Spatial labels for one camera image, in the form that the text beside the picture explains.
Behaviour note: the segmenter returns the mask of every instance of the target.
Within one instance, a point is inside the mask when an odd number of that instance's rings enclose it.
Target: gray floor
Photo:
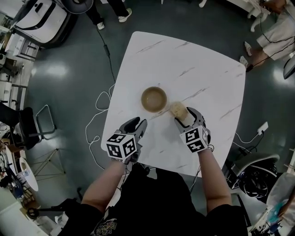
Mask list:
[[[208,0],[203,9],[198,2],[185,0],[127,0],[132,16],[120,24],[109,5],[97,7],[105,18],[106,28],[101,32],[111,52],[113,70],[118,74],[124,52],[134,31],[145,31],[172,36],[196,43],[233,59],[244,54],[242,43],[257,46],[260,35],[249,31],[253,19],[229,2]],[[272,21],[267,20],[264,28]],[[268,61],[247,74],[245,93],[237,132],[249,140],[265,121],[269,129],[259,145],[260,152],[280,155],[279,170],[284,170],[294,148],[293,117],[295,109],[294,78],[283,80],[284,62]],[[43,206],[59,204],[66,197],[75,197],[75,189],[82,192],[101,173],[89,152],[85,140],[85,126],[97,113],[98,95],[113,84],[109,63],[99,35],[85,14],[81,15],[71,35],[63,46],[42,50],[34,64],[26,97],[26,105],[37,112],[48,104],[58,130],[48,140],[43,140],[27,152],[29,162],[52,149],[59,148],[59,156],[66,171],[65,177],[39,182],[37,196]],[[108,106],[107,98],[99,106]],[[102,135],[106,114],[98,116],[88,128],[90,139]],[[43,125],[49,127],[44,116]],[[100,143],[92,146],[97,161],[107,166],[110,159],[101,150]],[[237,147],[232,146],[229,157],[234,159]],[[192,178],[185,177],[188,184]],[[206,212],[201,182],[193,191],[193,201],[198,210]]]

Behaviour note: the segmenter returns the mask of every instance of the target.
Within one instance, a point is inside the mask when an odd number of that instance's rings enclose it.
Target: shoe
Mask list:
[[[128,11],[128,16],[126,16],[126,17],[118,17],[120,23],[125,22],[128,19],[128,17],[131,16],[131,14],[132,14],[131,8],[127,8],[126,10]]]
[[[248,67],[248,61],[243,56],[240,57],[240,63],[242,63],[246,68]]]
[[[100,22],[99,24],[96,25],[96,27],[98,28],[98,30],[102,30],[104,29],[105,25],[103,24],[103,22]]]
[[[245,46],[245,49],[246,49],[246,52],[247,52],[247,55],[249,56],[249,57],[251,57],[252,56],[252,53],[251,53],[251,45],[250,44],[248,44],[246,41],[244,42],[244,46]]]

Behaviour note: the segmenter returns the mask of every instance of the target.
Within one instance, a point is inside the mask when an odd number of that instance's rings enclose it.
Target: white table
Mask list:
[[[107,113],[101,148],[127,120],[147,119],[139,162],[161,169],[196,175],[197,154],[182,143],[169,103],[182,101],[202,113],[211,131],[214,155],[223,166],[242,107],[245,67],[208,48],[144,32],[133,33],[127,47]],[[162,88],[168,104],[150,113],[141,105],[142,92]]]
[[[26,165],[26,170],[23,169],[22,167],[22,163],[24,163]],[[24,178],[26,179],[28,185],[35,191],[38,191],[39,190],[39,187],[38,187],[38,183],[37,183],[37,180],[34,176],[34,173],[32,172],[29,164],[27,163],[27,161],[24,159],[24,158],[20,158],[19,159],[19,164],[20,164],[20,169],[22,170],[23,172],[23,175],[24,175]]]

